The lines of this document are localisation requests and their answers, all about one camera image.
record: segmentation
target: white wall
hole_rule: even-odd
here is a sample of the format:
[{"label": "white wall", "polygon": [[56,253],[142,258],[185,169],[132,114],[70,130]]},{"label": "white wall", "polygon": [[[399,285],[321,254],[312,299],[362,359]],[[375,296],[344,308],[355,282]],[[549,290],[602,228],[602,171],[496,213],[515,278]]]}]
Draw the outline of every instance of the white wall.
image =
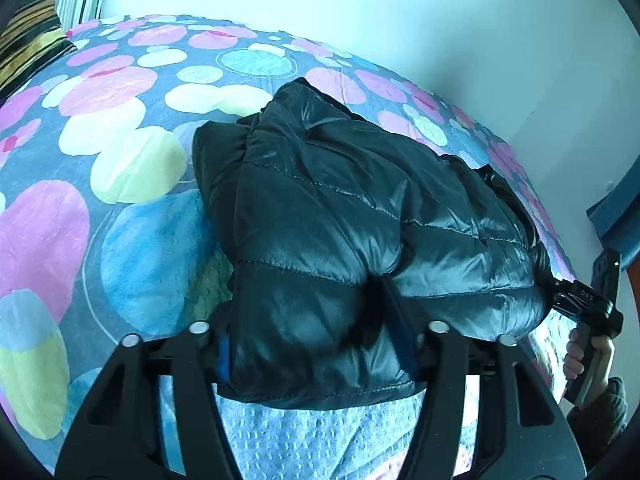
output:
[{"label": "white wall", "polygon": [[[638,35],[616,0],[104,0],[102,15],[188,13],[267,25],[384,65],[508,140],[578,277],[600,245],[584,211],[640,152]],[[638,404],[638,318],[614,371]]]},{"label": "white wall", "polygon": [[[561,237],[578,279],[589,283],[602,246],[585,211],[617,184],[640,155],[640,40],[616,2],[593,17],[578,49],[510,143]],[[618,308],[625,314],[612,373],[628,402],[640,400],[640,327],[626,273]]]},{"label": "white wall", "polygon": [[439,92],[509,139],[599,0],[104,0],[102,14],[190,13],[322,40]]}]

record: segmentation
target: textured cloth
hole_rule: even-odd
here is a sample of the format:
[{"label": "textured cloth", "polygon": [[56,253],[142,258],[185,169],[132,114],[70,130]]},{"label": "textured cloth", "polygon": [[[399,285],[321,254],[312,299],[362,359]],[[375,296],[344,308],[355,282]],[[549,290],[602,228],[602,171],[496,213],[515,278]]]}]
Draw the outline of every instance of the textured cloth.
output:
[{"label": "textured cloth", "polygon": [[622,379],[614,377],[606,391],[589,406],[569,412],[567,421],[587,470],[595,467],[625,430],[626,410],[625,385]]},{"label": "textured cloth", "polygon": [[0,36],[0,104],[75,49],[60,27],[55,0],[23,0]]},{"label": "textured cloth", "polygon": [[388,274],[416,316],[466,336],[520,338],[550,302],[544,245],[486,166],[390,134],[305,80],[261,113],[196,133],[194,172],[233,299],[226,397],[333,409],[413,395],[368,296]]},{"label": "textured cloth", "polygon": [[[169,468],[185,474],[170,380],[161,381],[162,435]],[[423,394],[317,412],[278,410],[216,396],[226,437],[244,480],[363,480],[406,452]],[[468,469],[475,424],[463,430],[460,471]]]}]

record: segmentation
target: hand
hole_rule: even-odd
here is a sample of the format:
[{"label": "hand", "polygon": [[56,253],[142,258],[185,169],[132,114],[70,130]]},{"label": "hand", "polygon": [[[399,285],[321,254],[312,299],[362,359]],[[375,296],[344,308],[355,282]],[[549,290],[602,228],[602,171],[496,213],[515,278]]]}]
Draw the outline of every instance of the hand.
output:
[{"label": "hand", "polygon": [[[568,380],[575,379],[584,372],[582,359],[584,352],[576,342],[578,339],[578,330],[574,328],[569,333],[569,343],[566,346],[566,355],[564,356],[564,366],[562,370]],[[609,373],[611,372],[611,364],[613,362],[614,346],[613,341],[605,336],[596,336],[591,338],[593,347],[601,353],[600,364],[593,377],[591,391],[587,395],[584,407],[591,404],[595,399],[601,396],[609,386]]]}]

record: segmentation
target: jacket sleeve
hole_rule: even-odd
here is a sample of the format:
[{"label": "jacket sleeve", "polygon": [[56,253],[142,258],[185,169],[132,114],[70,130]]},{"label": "jacket sleeve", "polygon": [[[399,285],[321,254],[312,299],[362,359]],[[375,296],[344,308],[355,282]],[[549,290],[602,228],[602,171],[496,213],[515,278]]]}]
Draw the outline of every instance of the jacket sleeve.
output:
[{"label": "jacket sleeve", "polygon": [[609,380],[606,391],[587,408],[574,408],[569,412],[567,421],[587,470],[595,467],[625,430],[626,410],[624,383],[614,377]]},{"label": "jacket sleeve", "polygon": [[193,137],[193,171],[202,201],[231,262],[236,258],[234,210],[248,132],[245,124],[209,121]]}]

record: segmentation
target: bed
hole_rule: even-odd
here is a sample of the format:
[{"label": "bed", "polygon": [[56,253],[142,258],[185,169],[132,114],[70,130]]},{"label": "bed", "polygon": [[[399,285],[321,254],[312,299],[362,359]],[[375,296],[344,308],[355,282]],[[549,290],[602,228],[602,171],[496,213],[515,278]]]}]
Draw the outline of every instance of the bed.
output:
[{"label": "bed", "polygon": [[[570,264],[525,171],[461,109],[339,48],[196,16],[117,16],[67,33],[78,50],[0,108],[0,404],[52,472],[82,399],[127,333],[158,338],[228,300],[191,164],[208,120],[257,112],[299,76],[369,121],[478,168],[526,205],[552,270]],[[527,338],[559,401],[571,322]],[[469,377],[456,473],[470,467],[479,380]],[[161,384],[168,466],[183,472],[172,388]],[[394,479],[422,394],[362,408],[275,410],[217,402],[245,479]]]}]

